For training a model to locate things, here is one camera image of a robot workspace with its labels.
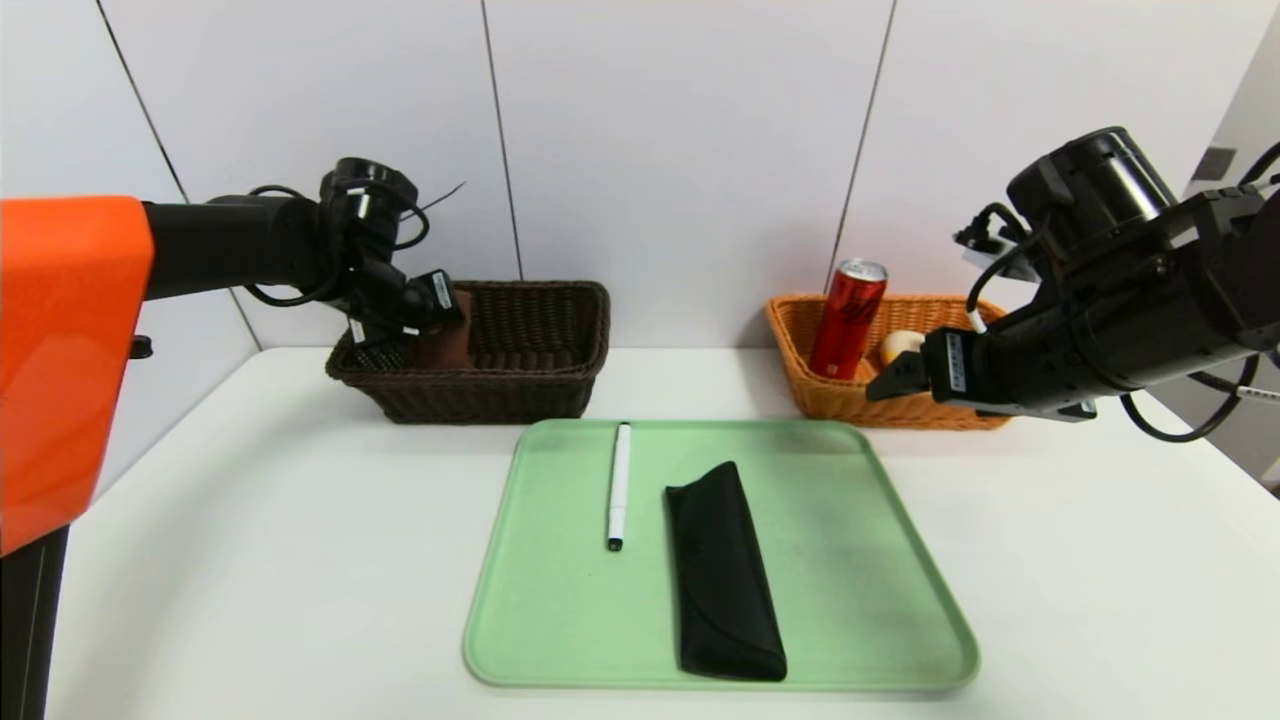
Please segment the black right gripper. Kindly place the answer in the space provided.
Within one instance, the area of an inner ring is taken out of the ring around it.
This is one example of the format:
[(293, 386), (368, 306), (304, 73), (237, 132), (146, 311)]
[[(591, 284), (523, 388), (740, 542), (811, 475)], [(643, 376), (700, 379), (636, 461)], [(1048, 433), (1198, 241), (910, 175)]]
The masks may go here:
[(1010, 334), (941, 328), (925, 337), (922, 352), (904, 351), (887, 364), (867, 384), (867, 400), (931, 392), (938, 404), (980, 416), (1038, 416), (1012, 388), (1030, 363), (1030, 346)]

